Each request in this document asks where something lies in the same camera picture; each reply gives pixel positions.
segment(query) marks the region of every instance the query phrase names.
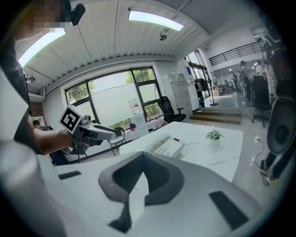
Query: potted plant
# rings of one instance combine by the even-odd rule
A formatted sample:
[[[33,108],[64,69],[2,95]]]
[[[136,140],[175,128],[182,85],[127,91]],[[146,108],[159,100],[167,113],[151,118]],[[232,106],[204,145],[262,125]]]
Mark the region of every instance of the potted plant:
[[[224,137],[218,130],[213,128],[212,131],[208,132],[206,139],[210,140],[213,146],[217,146],[220,143],[220,137]]]

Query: fan stand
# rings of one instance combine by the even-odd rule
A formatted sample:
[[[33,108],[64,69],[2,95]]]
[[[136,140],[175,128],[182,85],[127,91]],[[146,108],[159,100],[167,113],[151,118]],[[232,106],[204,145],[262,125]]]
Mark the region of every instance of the fan stand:
[[[212,81],[210,79],[208,79],[208,83],[210,84],[210,87],[211,87],[211,94],[212,94],[212,99],[213,99],[213,103],[210,104],[210,106],[216,106],[218,105],[219,103],[215,103],[214,102],[214,96],[213,96],[213,91],[212,91]]]

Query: white telephone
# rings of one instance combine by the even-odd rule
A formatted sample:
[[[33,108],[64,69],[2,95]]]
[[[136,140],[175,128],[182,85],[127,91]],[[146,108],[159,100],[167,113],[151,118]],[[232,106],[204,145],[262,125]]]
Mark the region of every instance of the white telephone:
[[[160,155],[177,158],[182,152],[185,142],[173,138],[168,134],[162,134],[156,138],[155,142],[150,144],[145,151],[154,152]]]

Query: brick wall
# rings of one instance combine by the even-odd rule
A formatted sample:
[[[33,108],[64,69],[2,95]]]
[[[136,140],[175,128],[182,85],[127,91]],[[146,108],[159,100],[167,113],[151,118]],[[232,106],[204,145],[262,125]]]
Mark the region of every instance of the brick wall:
[[[43,117],[43,108],[42,108],[42,103],[37,103],[37,102],[30,102],[30,110],[32,112],[32,117]]]

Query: power socket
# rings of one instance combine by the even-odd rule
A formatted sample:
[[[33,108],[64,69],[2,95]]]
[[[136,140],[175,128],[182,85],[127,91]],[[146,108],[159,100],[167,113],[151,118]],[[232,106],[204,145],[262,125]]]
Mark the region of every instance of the power socket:
[[[259,140],[259,139],[260,139],[259,136],[256,136],[255,139],[254,139],[254,142],[255,142],[255,143],[258,143],[258,140]]]

